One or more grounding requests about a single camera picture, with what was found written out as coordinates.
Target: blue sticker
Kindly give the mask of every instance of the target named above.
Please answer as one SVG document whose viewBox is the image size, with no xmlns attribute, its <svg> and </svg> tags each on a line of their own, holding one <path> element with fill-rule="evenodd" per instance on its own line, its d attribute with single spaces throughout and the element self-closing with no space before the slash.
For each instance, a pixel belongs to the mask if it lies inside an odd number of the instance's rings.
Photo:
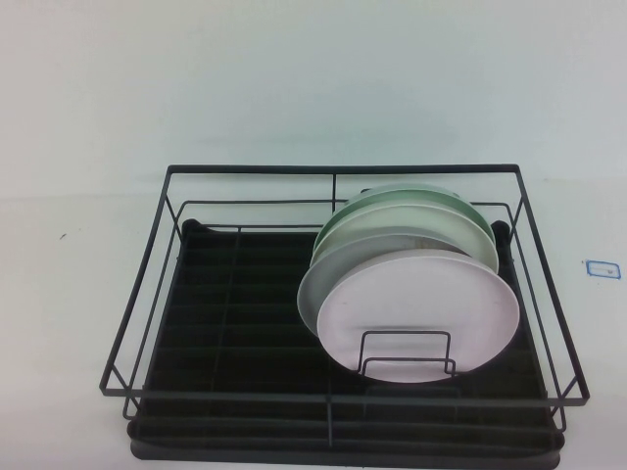
<svg viewBox="0 0 627 470">
<path fill-rule="evenodd" d="M 586 260 L 586 270 L 589 276 L 620 279 L 620 266 L 615 262 Z"/>
</svg>

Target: pink plate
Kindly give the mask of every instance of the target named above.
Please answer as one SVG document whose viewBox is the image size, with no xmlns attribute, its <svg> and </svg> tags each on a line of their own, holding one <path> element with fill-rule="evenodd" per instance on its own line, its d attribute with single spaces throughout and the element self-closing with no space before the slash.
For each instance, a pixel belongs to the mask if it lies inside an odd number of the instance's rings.
<svg viewBox="0 0 627 470">
<path fill-rule="evenodd" d="M 480 262 L 443 250 L 406 250 L 373 258 L 340 279 L 320 308 L 317 332 L 331 357 L 352 370 L 366 331 L 403 333 L 368 334 L 363 360 L 443 359 L 447 336 L 437 332 L 448 332 L 449 358 L 456 372 L 467 372 L 507 346 L 519 316 L 514 292 Z M 371 360 L 364 375 L 407 383 L 451 377 L 441 360 Z"/>
</svg>

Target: light green plate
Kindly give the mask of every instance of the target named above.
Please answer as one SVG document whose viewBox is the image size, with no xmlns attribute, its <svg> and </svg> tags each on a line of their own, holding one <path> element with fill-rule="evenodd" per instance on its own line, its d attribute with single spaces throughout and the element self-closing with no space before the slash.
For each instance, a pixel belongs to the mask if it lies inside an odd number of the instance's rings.
<svg viewBox="0 0 627 470">
<path fill-rule="evenodd" d="M 416 199 L 370 204 L 342 218 L 313 249 L 312 265 L 327 250 L 378 227 L 429 230 L 451 240 L 453 245 L 493 271 L 499 270 L 495 244 L 479 225 L 448 206 Z"/>
<path fill-rule="evenodd" d="M 378 186 L 369 189 L 347 201 L 346 205 L 333 214 L 324 224 L 315 237 L 313 247 L 316 248 L 342 218 L 370 204 L 415 199 L 417 202 L 438 203 L 448 206 L 452 211 L 468 217 L 488 234 L 493 244 L 496 244 L 494 232 L 488 221 L 475 209 L 471 203 L 462 199 L 458 194 L 448 189 L 439 188 L 422 183 L 398 183 Z"/>
</svg>

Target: black metal wire frame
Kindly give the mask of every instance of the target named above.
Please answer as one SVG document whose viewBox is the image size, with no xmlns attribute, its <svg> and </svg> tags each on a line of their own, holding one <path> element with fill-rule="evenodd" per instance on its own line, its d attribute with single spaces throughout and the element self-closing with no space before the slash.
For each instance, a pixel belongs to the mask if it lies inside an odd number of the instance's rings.
<svg viewBox="0 0 627 470">
<path fill-rule="evenodd" d="M 146 339 L 148 336 L 148 331 L 150 330 L 152 318 L 155 313 L 155 308 L 157 305 L 157 300 L 161 293 L 161 288 L 163 286 L 163 281 L 166 273 L 166 269 L 168 267 L 169 256 L 171 253 L 172 243 L 174 240 L 174 236 L 178 235 L 179 240 L 181 240 L 181 246 L 183 244 L 182 234 L 179 227 L 179 221 L 182 216 L 184 209 L 188 205 L 195 204 L 318 204 L 318 203 L 328 203 L 331 204 L 333 210 L 335 210 L 335 205 L 344 200 L 340 200 L 336 198 L 336 187 L 337 187 L 337 176 L 338 175 L 390 175 L 390 174 L 476 174 L 476 173 L 510 173 L 515 174 L 516 181 L 518 183 L 518 189 L 520 191 L 520 200 L 518 206 L 516 208 L 515 215 L 512 215 L 511 208 L 506 203 L 488 203 L 488 202 L 473 202 L 472 204 L 475 206 L 494 206 L 494 207 L 503 207 L 507 211 L 507 216 L 509 218 L 509 223 L 511 224 L 511 236 L 510 241 L 515 240 L 516 245 L 518 247 L 518 253 L 520 255 L 520 261 L 523 266 L 523 271 L 525 278 L 527 280 L 527 284 L 529 287 L 529 291 L 531 294 L 532 305 L 534 307 L 534 311 L 536 314 L 536 318 L 538 320 L 538 326 L 541 331 L 541 336 L 543 340 L 543 346 L 547 353 L 547 359 L 549 362 L 549 367 L 551 370 L 552 379 L 555 385 L 555 391 L 557 394 L 556 398 L 544 398 L 544 399 L 470 399 L 470 398 L 461 398 L 461 397 L 451 397 L 451 398 L 442 398 L 442 397 L 374 397 L 366 394 L 365 396 L 337 396 L 332 397 L 332 401 L 334 403 L 360 403 L 360 404 L 407 404 L 407 405 L 432 405 L 432 406 L 469 406 L 469 407 L 553 407 L 552 415 L 554 415 L 557 411 L 560 412 L 561 418 L 561 428 L 565 429 L 566 421 L 565 415 L 563 412 L 564 406 L 580 406 L 586 403 L 586 401 L 590 398 L 590 392 L 588 389 L 588 385 L 586 383 L 586 379 L 584 377 L 583 370 L 581 368 L 581 364 L 579 361 L 579 357 L 577 356 L 577 351 L 575 350 L 572 337 L 570 335 L 570 331 L 568 329 L 568 325 L 566 324 L 566 319 L 564 317 L 563 309 L 561 307 L 561 303 L 559 301 L 559 297 L 557 295 L 557 291 L 555 288 L 555 282 L 551 275 L 551 270 L 549 269 L 549 264 L 547 262 L 547 257 L 542 245 L 542 241 L 540 239 L 540 235 L 538 232 L 538 227 L 531 210 L 531 205 L 529 203 L 529 197 L 527 195 L 527 191 L 525 189 L 524 181 L 522 178 L 522 174 L 520 172 L 520 168 L 517 164 L 453 164 L 453 165 L 401 165 L 401 166 L 269 166 L 269 165 L 171 165 L 168 167 L 168 171 L 166 173 L 166 178 L 164 181 L 164 185 L 162 187 L 161 196 L 159 198 L 159 202 L 157 205 L 157 211 L 155 214 L 155 218 L 153 220 L 153 225 L 150 230 L 150 234 L 148 237 L 148 242 L 146 245 L 146 249 L 144 251 L 143 258 L 139 265 L 139 271 L 135 278 L 135 283 L 133 284 L 130 297 L 128 303 L 126 305 L 126 309 L 124 311 L 121 325 L 118 330 L 118 334 L 114 339 L 114 344 L 112 346 L 111 352 L 107 359 L 107 363 L 105 366 L 105 370 L 102 375 L 102 379 L 100 381 L 100 390 L 103 395 L 108 397 L 124 397 L 126 398 L 124 405 L 124 415 L 127 417 L 127 408 L 129 403 L 132 401 L 136 407 L 139 407 L 139 403 L 137 402 L 138 398 L 146 398 L 146 399 L 160 399 L 160 400 L 250 400 L 250 401 L 287 401 L 287 402 L 319 402 L 326 403 L 329 408 L 329 413 L 331 410 L 331 395 L 330 394 L 320 394 L 320 395 L 299 395 L 299 394 L 255 394 L 255 393 L 220 393 L 220 392 L 160 392 L 160 391 L 150 391 L 150 390 L 138 390 L 133 389 L 134 381 L 137 374 L 137 369 L 139 366 L 139 362 L 141 360 L 143 350 L 145 348 Z M 268 200 L 268 201 L 185 201 L 181 204 L 177 213 L 174 213 L 173 207 L 169 201 L 168 197 L 168 188 L 171 181 L 171 178 L 175 174 L 274 174 L 274 175 L 296 175 L 296 174 L 310 174 L 310 175 L 328 175 L 331 177 L 332 184 L 332 193 L 330 199 L 318 199 L 318 200 Z M 161 216 L 165 207 L 168 207 L 169 214 L 173 221 L 173 227 L 169 237 L 169 247 L 166 253 L 166 258 L 164 260 L 161 276 L 159 279 L 157 292 L 155 293 L 155 297 L 151 306 L 151 310 L 149 312 L 148 321 L 146 325 L 146 329 L 144 331 L 144 335 L 142 337 L 142 341 L 139 347 L 139 352 L 133 366 L 133 370 L 131 373 L 131 378 L 126 384 L 115 367 L 116 358 L 118 356 L 118 352 L 121 347 L 121 343 L 124 337 L 124 333 L 130 321 L 130 316 L 132 315 L 133 308 L 135 306 L 135 302 L 137 300 L 139 290 L 141 288 L 142 281 L 144 279 L 144 275 L 146 273 L 146 269 L 148 267 L 148 262 L 150 260 L 150 256 L 153 251 L 153 247 L 155 244 L 155 239 L 157 236 L 157 232 L 160 225 Z M 574 377 L 569 382 L 568 386 L 562 392 L 560 390 L 560 386 L 557 380 L 557 376 L 555 373 L 555 365 L 553 362 L 553 358 L 551 355 L 551 350 L 549 347 L 549 342 L 546 337 L 546 332 L 543 326 L 542 318 L 540 315 L 540 311 L 538 308 L 538 304 L 536 301 L 536 296 L 533 290 L 531 277 L 529 274 L 529 270 L 524 258 L 524 254 L 522 252 L 522 248 L 520 245 L 520 240 L 518 237 L 518 233 L 516 231 L 516 224 L 518 222 L 519 216 L 521 214 L 522 209 L 525 209 L 527 214 L 527 219 L 529 221 L 529 226 L 531 228 L 531 233 L 533 236 L 533 240 L 536 246 L 536 250 L 538 252 L 538 256 L 540 259 L 540 263 L 542 266 L 542 270 L 544 273 L 545 281 L 547 283 L 547 287 L 549 289 L 549 293 L 551 296 L 552 303 L 555 308 L 555 315 L 557 317 L 557 322 L 559 324 L 559 328 L 561 330 L 561 334 L 563 336 L 564 342 L 566 344 L 566 349 L 568 351 L 568 355 L 574 370 Z M 244 228 L 319 228 L 320 224 L 286 224 L 286 225 L 227 225 L 227 224 L 205 224 L 205 226 L 210 227 L 228 227 L 241 232 Z M 517 278 L 514 276 L 514 281 L 516 287 L 519 289 L 519 284 Z M 166 301 L 166 310 L 168 308 L 169 298 L 171 297 L 171 292 L 169 292 L 168 299 Z M 404 334 L 424 334 L 434 332 L 407 332 L 404 331 Z M 438 334 L 448 335 L 447 332 L 437 332 Z M 369 361 L 373 360 L 399 360 L 398 358 L 386 358 L 386 357 L 373 357 L 367 358 L 363 360 L 363 342 L 365 341 L 365 336 L 367 334 L 380 334 L 380 332 L 366 332 L 362 336 L 362 350 L 360 354 L 360 370 L 363 373 L 363 370 L 366 367 L 366 364 Z M 449 347 L 450 347 L 450 335 L 448 335 L 447 339 L 447 353 L 444 358 L 433 359 L 433 358 L 407 358 L 407 360 L 437 360 L 444 362 L 445 371 L 449 373 L 448 366 L 449 364 L 452 366 L 451 372 L 455 373 L 455 362 L 449 358 Z M 121 383 L 121 388 L 110 388 L 108 387 L 111 374 L 118 378 Z M 575 385 L 579 386 L 579 391 L 581 397 L 568 397 L 570 391 L 574 388 Z"/>
<path fill-rule="evenodd" d="M 367 357 L 363 359 L 363 348 L 365 347 L 365 339 L 368 335 L 442 335 L 447 339 L 447 348 L 444 357 Z M 454 377 L 456 375 L 456 363 L 449 358 L 451 352 L 451 333 L 448 331 L 425 331 L 425 330 L 367 330 L 362 334 L 362 342 L 360 345 L 360 361 L 356 372 L 365 375 L 365 369 L 371 362 L 443 362 L 444 373 Z"/>
</svg>

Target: white plate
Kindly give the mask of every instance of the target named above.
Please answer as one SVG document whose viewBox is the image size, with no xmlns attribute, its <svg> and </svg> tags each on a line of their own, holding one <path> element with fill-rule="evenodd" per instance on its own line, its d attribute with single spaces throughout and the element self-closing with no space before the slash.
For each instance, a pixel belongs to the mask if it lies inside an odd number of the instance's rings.
<svg viewBox="0 0 627 470">
<path fill-rule="evenodd" d="M 313 265 L 322 253 L 351 239 L 356 233 L 377 227 L 413 227 L 438 233 L 456 247 L 499 270 L 499 256 L 492 240 L 468 217 L 436 203 L 414 200 L 376 203 L 340 220 L 313 249 Z"/>
<path fill-rule="evenodd" d="M 298 290 L 298 311 L 307 327 L 317 335 L 317 313 L 333 286 L 355 266 L 392 252 L 438 249 L 462 253 L 450 240 L 427 230 L 381 227 L 358 232 L 339 247 L 324 252 L 310 267 Z"/>
<path fill-rule="evenodd" d="M 456 372 L 467 372 L 507 346 L 519 315 L 513 291 L 476 260 L 409 250 L 373 258 L 344 276 L 320 309 L 317 331 L 331 357 L 352 370 L 358 369 L 366 331 L 446 331 Z M 372 334 L 366 336 L 363 359 L 442 359 L 446 346 L 446 336 L 437 333 Z M 364 375 L 405 383 L 450 377 L 438 361 L 371 361 Z"/>
</svg>

